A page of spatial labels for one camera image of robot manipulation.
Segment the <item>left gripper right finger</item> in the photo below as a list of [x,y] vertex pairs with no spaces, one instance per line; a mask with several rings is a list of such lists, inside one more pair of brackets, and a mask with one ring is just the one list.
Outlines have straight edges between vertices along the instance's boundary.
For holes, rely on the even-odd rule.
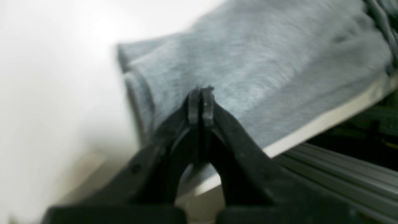
[[225,208],[217,224],[362,224],[348,204],[294,179],[201,89],[201,160],[218,172]]

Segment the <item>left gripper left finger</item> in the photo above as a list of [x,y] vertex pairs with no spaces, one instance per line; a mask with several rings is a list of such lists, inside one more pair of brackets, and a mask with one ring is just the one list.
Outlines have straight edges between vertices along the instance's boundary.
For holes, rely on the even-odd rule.
[[186,224],[174,205],[181,176],[198,158],[200,90],[157,130],[108,184],[68,206],[51,207],[43,224]]

